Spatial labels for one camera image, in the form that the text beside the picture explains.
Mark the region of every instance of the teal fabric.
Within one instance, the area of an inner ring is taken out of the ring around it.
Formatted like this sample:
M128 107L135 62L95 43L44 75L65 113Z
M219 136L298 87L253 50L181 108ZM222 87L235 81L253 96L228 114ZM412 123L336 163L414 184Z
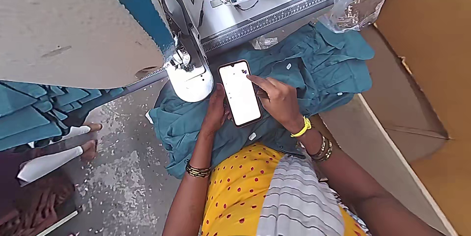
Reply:
M0 81L0 150L60 140L71 126L82 125L88 112L123 91Z
M0 138L15 135L49 123L50 121L33 107L27 106L15 113L0 117L0 125L8 125L8 127L0 127Z
M38 101L32 105L33 107L37 108L42 113L48 112L52 109L52 104L49 101Z
M37 99L0 84L0 117L34 104Z
M81 104L84 104L88 101L91 101L91 100L101 96L101 92L98 89L85 89L85 91L87 91L90 95L80 99L79 103L81 103Z
M34 98L38 98L47 93L44 88L35 83L20 83L10 81L3 81L2 83L8 85L9 87L17 91L24 92Z
M245 59L252 74L274 77L295 87L301 113L310 116L344 105L355 93L368 90L372 83L364 60L373 56L374 51L358 32L334 34L322 24L309 24L266 50L254 50L248 43L239 46L218 56L210 67L218 77L219 65ZM208 101L182 101L167 83L157 99L158 107L149 113L157 137L169 152L167 171L177 178L183 177L185 159L191 158ZM249 140L252 133L256 137ZM296 139L263 110L261 121L243 128L236 128L231 121L223 124L215 135L211 166L255 142L303 156L295 148Z
M51 122L49 124L35 127L33 129L22 131L18 134L0 139L0 151L32 141L61 135L62 130L55 123Z
M56 96L54 107L71 104L72 102L78 101L89 95L88 92L79 88L67 87L65 90L67 91L67 94Z

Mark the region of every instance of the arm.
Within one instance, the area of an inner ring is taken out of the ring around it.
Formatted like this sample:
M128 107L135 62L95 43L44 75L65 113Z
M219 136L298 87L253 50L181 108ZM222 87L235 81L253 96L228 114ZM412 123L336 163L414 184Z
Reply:
M209 100L208 113L201 126L190 165L199 169L209 168L215 132L224 123L228 111L224 110L224 89L217 89ZM163 236L196 236L204 215L204 205L209 177L193 177L185 173L165 221Z
M298 133L304 121L296 98L296 89L273 78L248 78L262 89L269 99L261 99L263 107L291 133ZM309 154L321 147L319 131L311 129L298 138ZM442 236L406 209L360 165L335 147L327 161L317 162L329 179L329 185L351 203L367 223L373 235L381 236Z

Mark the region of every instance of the foot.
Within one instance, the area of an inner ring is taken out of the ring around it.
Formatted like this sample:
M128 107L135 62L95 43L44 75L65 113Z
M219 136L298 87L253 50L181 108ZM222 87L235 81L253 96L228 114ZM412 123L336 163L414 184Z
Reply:
M91 128L90 132L99 131L99 130L103 129L103 125L100 124L100 123L85 122L83 125L84 126L89 126Z
M97 155L97 141L96 140L89 140L87 143L83 144L82 146L83 153L80 156L82 161L91 161L95 159Z

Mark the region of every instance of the concrete floor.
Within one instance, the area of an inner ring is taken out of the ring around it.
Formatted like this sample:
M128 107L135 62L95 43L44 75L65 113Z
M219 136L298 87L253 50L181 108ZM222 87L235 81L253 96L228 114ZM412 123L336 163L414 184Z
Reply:
M168 175L167 152L144 116L154 106L162 80L93 110L87 121L102 123L98 155L64 168L84 209L50 235L161 235L180 181Z

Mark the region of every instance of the bangle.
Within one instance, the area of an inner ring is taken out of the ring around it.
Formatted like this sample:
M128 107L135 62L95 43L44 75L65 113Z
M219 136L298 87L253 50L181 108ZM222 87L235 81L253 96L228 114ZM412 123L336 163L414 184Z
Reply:
M301 137L304 133L306 133L306 131L312 128L311 121L309 120L309 118L306 118L305 116L303 116L303 119L304 119L304 128L296 134L291 134L291 137Z
M324 153L324 151L326 150L326 143L327 143L327 139L322 136L321 134L321 137L322 137L322 145L321 145L321 149L316 153L316 154L313 154L313 155L310 155L311 158L318 158L318 157L321 157L321 155Z
M204 178L204 177L209 176L209 174L211 172L211 168L204 168L204 169L195 168L195 167L191 166L190 162L188 161L186 163L185 171L193 177Z
M327 144L328 144L329 147L328 147L325 154L317 156L317 157L311 156L311 158L314 161L327 161L330 158L330 156L332 155L332 150L333 150L332 149L332 143L329 140L327 140Z

